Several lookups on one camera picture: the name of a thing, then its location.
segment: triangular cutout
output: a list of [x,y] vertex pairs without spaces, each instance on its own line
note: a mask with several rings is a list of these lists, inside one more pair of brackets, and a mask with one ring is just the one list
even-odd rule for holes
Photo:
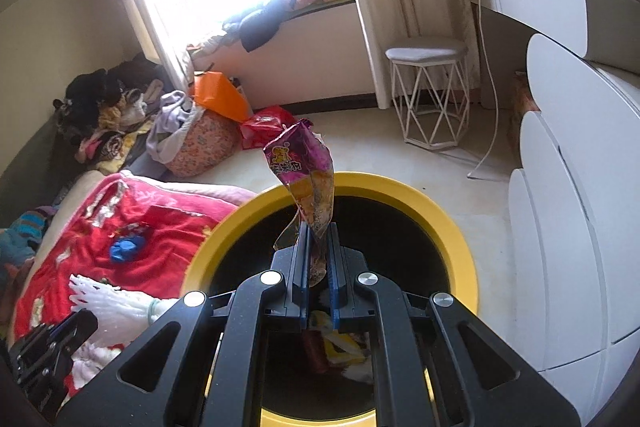
[[458,331],[474,365],[480,385],[490,391],[516,378],[516,372],[467,324],[460,324]]
[[120,368],[120,380],[151,393],[158,385],[179,331],[180,324],[177,322],[170,322],[158,331],[143,349]]

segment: yellow rim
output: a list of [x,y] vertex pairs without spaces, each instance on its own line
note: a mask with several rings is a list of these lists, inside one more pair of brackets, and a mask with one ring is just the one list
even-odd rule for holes
[[[386,203],[411,217],[438,248],[447,269],[451,293],[470,311],[478,313],[478,279],[471,252],[460,229],[433,200],[401,182],[363,172],[336,172],[335,195]],[[226,252],[242,234],[290,204],[289,191],[279,185],[258,194],[230,214],[196,253],[182,283],[182,294],[191,290],[206,292]],[[319,422],[287,418],[263,409],[261,422],[265,427],[375,427],[376,416],[369,411],[342,420]]]

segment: white wall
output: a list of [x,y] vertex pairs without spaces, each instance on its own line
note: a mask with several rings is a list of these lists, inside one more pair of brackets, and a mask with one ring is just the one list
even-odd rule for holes
[[0,12],[0,173],[76,75],[137,49],[120,0],[18,0]]
[[254,107],[373,92],[355,4],[282,24],[273,39],[247,53],[240,42],[203,58],[196,68],[237,76]]

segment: white cable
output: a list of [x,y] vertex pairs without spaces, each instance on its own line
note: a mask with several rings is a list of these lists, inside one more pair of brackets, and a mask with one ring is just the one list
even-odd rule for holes
[[491,139],[491,143],[489,145],[489,149],[487,149],[482,159],[478,162],[478,164],[474,167],[474,169],[466,175],[466,177],[470,180],[484,180],[484,181],[496,181],[487,178],[480,178],[474,175],[474,172],[478,170],[478,168],[484,163],[484,161],[489,157],[491,151],[494,149],[495,139],[498,136],[498,118],[499,118],[499,108],[498,108],[498,92],[495,89],[494,76],[491,72],[491,66],[489,65],[489,59],[486,55],[486,47],[484,45],[484,32],[482,31],[482,0],[478,0],[478,27],[480,28],[480,42],[482,44],[482,53],[484,54],[484,61],[486,63],[486,70],[489,73],[489,80],[491,81],[491,88],[494,90],[494,102],[495,102],[495,125],[494,125],[494,136]]

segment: snack wrapper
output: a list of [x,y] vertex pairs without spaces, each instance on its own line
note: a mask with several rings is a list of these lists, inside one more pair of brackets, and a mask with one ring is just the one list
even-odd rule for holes
[[308,120],[292,125],[264,147],[271,171],[289,189],[298,213],[282,232],[274,248],[290,247],[298,235],[300,219],[311,228],[315,246],[309,263],[309,285],[318,284],[326,274],[324,237],[334,213],[334,162]]

